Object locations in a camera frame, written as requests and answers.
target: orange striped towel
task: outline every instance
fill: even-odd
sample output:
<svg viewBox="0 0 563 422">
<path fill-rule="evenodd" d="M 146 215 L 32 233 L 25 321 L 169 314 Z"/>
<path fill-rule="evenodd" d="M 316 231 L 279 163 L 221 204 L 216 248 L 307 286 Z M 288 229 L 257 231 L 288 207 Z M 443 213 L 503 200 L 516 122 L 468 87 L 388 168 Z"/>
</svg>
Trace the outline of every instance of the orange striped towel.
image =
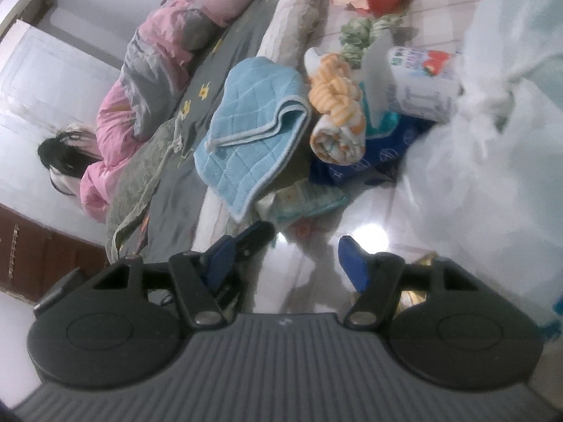
<svg viewBox="0 0 563 422">
<path fill-rule="evenodd" d="M 322 114 L 313 128 L 309 144 L 315 155 L 326 163 L 352 165 L 365 153 L 366 120 L 361 109 L 361 90 L 351 79 L 350 65 L 338 54 L 316 59 L 309 49 L 305 67 L 311 80 L 309 101 Z"/>
</svg>

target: wooden cabinet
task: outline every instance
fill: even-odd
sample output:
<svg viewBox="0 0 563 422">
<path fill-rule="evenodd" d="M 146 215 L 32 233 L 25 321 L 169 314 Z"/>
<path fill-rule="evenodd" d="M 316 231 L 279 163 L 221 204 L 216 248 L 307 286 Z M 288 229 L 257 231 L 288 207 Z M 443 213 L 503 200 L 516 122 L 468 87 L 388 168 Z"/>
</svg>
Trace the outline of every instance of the wooden cabinet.
<svg viewBox="0 0 563 422">
<path fill-rule="evenodd" d="M 105 250 L 49 230 L 0 206 L 0 286 L 37 301 L 76 267 L 107 266 Z"/>
</svg>

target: black hair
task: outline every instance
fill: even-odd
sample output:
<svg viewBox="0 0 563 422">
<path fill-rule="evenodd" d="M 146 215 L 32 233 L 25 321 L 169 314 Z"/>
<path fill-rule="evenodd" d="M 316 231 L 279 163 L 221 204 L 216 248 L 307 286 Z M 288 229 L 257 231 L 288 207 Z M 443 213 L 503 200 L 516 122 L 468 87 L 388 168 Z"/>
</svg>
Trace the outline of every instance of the black hair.
<svg viewBox="0 0 563 422">
<path fill-rule="evenodd" d="M 98 159 L 69 143 L 93 137 L 95 136 L 88 132 L 61 132 L 54 138 L 43 141 L 37 148 L 37 154 L 45 168 L 53 167 L 65 176 L 81 179 L 86 168 Z"/>
</svg>

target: blue towel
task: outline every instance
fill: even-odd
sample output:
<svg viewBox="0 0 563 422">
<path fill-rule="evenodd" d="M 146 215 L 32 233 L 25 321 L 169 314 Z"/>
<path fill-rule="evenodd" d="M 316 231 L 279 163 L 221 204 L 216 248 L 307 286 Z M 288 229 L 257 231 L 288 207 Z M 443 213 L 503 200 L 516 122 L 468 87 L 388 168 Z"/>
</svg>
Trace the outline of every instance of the blue towel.
<svg viewBox="0 0 563 422">
<path fill-rule="evenodd" d="M 229 72 L 194 160 L 236 221 L 291 157 L 311 115 L 306 97 L 296 70 L 265 57 L 243 60 Z"/>
</svg>

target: white tiled floor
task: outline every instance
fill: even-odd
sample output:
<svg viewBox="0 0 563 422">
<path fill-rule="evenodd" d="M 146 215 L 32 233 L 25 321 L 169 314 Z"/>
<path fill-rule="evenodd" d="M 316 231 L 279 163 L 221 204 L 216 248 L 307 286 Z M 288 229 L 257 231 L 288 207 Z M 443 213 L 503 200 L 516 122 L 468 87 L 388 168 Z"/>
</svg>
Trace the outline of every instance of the white tiled floor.
<svg viewBox="0 0 563 422">
<path fill-rule="evenodd" d="M 354 288 L 339 264 L 338 244 L 351 235 L 367 252 L 393 252 L 412 262 L 430 252 L 412 231 L 404 201 L 394 187 L 347 186 L 344 209 L 307 220 L 278 236 L 257 275 L 254 312 L 336 312 L 352 305 Z"/>
</svg>

